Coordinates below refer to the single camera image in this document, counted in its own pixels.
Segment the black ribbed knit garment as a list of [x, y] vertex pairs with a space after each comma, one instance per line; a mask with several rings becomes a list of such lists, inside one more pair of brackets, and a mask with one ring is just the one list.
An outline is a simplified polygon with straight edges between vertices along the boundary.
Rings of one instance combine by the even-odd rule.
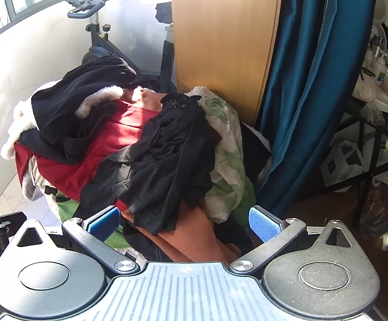
[[114, 101], [136, 76], [117, 56], [102, 56], [69, 71], [31, 97], [36, 126], [22, 132], [18, 143], [62, 164], [80, 163], [102, 123], [116, 113]]

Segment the white paper shopping bag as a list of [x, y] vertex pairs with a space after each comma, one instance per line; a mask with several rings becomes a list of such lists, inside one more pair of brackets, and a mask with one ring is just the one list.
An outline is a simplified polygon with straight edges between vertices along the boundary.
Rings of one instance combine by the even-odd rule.
[[348, 180], [364, 172], [363, 158], [356, 143], [341, 141], [320, 166], [325, 186]]

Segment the white fleece blanket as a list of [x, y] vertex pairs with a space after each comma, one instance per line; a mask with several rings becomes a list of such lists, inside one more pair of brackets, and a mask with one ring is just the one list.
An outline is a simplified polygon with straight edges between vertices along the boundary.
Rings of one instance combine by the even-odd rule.
[[92, 114], [92, 109], [102, 102], [120, 99], [123, 94], [124, 89], [115, 85], [93, 90], [91, 95], [84, 97], [80, 107], [57, 126], [59, 133], [64, 128], [67, 128], [68, 132], [63, 137], [62, 143], [55, 146], [43, 139], [40, 134], [33, 113], [32, 99], [20, 101], [13, 111], [13, 122], [7, 131], [9, 137], [1, 148], [2, 158], [15, 158], [16, 148], [14, 144], [21, 136], [24, 136], [25, 140], [30, 143], [28, 146], [30, 150], [50, 161], [73, 168], [75, 164], [83, 160], [102, 121], [109, 114], [114, 114], [113, 109], [105, 109], [103, 112], [97, 111], [96, 114]]

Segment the black metal side table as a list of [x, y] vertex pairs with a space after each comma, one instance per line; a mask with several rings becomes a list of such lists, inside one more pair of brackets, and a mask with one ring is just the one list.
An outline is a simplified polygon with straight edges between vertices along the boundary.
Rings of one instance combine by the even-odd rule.
[[366, 209], [367, 196], [370, 192], [373, 178], [388, 172], [388, 161], [378, 162], [381, 146], [383, 146], [382, 140], [384, 138], [388, 139], [388, 113], [384, 115], [383, 125], [374, 125], [361, 115], [361, 110], [365, 106], [366, 104], [359, 99], [350, 99], [346, 106], [346, 113], [350, 115], [350, 118], [340, 123], [337, 129], [338, 132], [341, 132], [355, 124], [359, 126], [357, 148], [361, 152], [364, 171], [346, 180], [324, 186], [311, 194], [312, 197], [322, 196], [356, 184], [361, 185], [361, 193], [354, 213], [354, 225], [360, 224], [361, 215]]

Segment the black exercise bike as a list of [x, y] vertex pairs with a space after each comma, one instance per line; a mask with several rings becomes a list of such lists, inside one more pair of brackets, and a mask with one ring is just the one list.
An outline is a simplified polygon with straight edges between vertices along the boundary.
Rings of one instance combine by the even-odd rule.
[[158, 72], [142, 70], [131, 61], [112, 41], [109, 39], [110, 24], [99, 23], [99, 10], [106, 2], [111, 0], [64, 0], [73, 8], [67, 13], [70, 19], [88, 19], [89, 23], [85, 31], [90, 34], [92, 45], [82, 58], [86, 64], [103, 56], [119, 56], [137, 73], [142, 81], [150, 81], [161, 93], [168, 93], [176, 90], [172, 81], [174, 71], [174, 39], [173, 26], [165, 27], [165, 39], [161, 56], [160, 70]]

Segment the green white floral garment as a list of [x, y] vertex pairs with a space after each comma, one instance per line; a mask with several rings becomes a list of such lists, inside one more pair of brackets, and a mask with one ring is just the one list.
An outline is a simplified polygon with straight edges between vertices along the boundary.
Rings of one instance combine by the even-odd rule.
[[238, 113], [226, 101], [204, 86], [196, 86], [188, 96], [200, 96], [199, 106], [209, 125], [221, 136], [215, 146], [215, 165], [210, 172], [212, 188], [206, 193], [204, 210], [209, 219], [223, 223], [233, 217], [248, 224], [249, 208], [256, 197], [243, 162], [243, 138]]

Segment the wooden wardrobe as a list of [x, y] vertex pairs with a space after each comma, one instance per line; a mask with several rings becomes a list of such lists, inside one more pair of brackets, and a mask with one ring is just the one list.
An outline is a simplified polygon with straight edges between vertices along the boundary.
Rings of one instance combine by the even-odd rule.
[[172, 0], [176, 87], [205, 86], [245, 123], [258, 117], [282, 0]]

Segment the black mesh garment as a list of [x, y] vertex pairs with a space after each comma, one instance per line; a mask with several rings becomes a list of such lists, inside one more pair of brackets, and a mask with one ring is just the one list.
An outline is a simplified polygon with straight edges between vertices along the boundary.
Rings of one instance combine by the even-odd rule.
[[75, 216], [86, 219], [121, 201], [134, 224], [152, 235], [174, 230], [181, 203], [196, 207], [212, 188], [219, 134], [209, 125], [200, 96], [170, 93], [140, 140], [103, 159], [81, 190]]

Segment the rust orange garment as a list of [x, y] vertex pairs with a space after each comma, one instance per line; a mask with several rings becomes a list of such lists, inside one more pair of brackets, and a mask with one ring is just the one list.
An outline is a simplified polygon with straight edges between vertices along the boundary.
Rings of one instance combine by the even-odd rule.
[[172, 231], [157, 235], [146, 229], [137, 230], [155, 243], [174, 262], [222, 262], [225, 266], [240, 257], [241, 250], [232, 243], [223, 244], [216, 238], [213, 223], [204, 212], [204, 200], [196, 207], [182, 202]]

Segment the teal curtain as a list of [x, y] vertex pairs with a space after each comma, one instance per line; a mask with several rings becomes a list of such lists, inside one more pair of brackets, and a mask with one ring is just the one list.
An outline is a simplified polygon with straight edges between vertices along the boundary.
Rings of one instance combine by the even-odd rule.
[[376, 0], [282, 0], [258, 119], [272, 165], [258, 203], [280, 215], [328, 147], [369, 42]]

